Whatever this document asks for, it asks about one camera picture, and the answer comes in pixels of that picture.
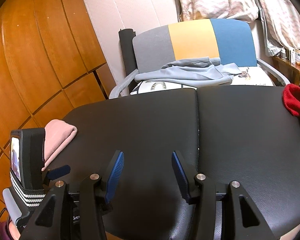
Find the person's left hand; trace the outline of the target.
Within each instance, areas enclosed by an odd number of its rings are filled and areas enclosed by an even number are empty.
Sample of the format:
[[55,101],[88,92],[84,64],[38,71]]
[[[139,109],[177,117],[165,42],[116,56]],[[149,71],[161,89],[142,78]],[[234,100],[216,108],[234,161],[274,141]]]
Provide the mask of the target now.
[[10,221],[8,224],[8,231],[12,237],[13,240],[19,240],[20,239],[20,232],[17,229],[17,227],[15,226],[15,224]]

